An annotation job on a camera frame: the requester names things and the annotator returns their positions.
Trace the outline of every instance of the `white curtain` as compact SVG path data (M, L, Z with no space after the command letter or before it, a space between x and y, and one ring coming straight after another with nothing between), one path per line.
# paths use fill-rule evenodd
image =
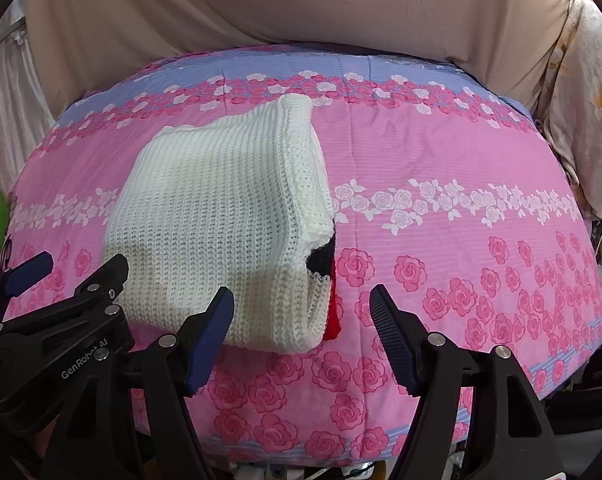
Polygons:
M54 120L32 62L24 16L15 0L0 21L0 188L7 194Z

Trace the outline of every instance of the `blue gripper pad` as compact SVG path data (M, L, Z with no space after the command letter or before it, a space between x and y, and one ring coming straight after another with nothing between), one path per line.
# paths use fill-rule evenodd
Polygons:
M39 283L52 272L52 256L43 252L37 254L19 267L6 272L4 292L8 298L18 298L31 286Z
M219 288L206 312L190 316L194 317L197 323L197 334L192 341L188 375L185 380L190 395L194 395L207 383L234 316L235 297L225 286Z
M420 396L423 389L419 377L423 366L421 344L427 337L425 327L414 314L399 310L383 285L377 285L370 292L370 315L396 382L411 396Z

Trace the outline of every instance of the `pink bed sheet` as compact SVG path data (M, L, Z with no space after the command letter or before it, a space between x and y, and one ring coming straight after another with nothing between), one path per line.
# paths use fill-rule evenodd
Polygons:
M70 107L15 185L14 266L53 273L8 316L72 294L143 146L301 92L315 102L337 222L338 338L304 355L224 347L188 401L211 453L345 465L396 455L416 399L396 384L369 314L384 283L399 307L457 345L508 345L545 396L602 341L602 289L564 174L531 122L453 66L306 46L166 60ZM160 332L134 326L137 348ZM465 436L472 391L459 401ZM148 429L134 392L139 428Z

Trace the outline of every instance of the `brown fabric backdrop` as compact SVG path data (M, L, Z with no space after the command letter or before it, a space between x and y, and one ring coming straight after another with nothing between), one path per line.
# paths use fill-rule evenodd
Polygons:
M148 63L262 42L328 41L451 60L534 107L570 0L26 0L53 114Z

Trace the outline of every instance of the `folded white sweater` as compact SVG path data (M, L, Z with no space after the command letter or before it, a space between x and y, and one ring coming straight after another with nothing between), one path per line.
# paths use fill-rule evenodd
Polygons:
M307 270L332 237L312 101L282 96L201 127L166 127L137 157L104 240L130 276L130 319L176 331L220 285L235 295L226 342L306 352L325 329L329 276Z

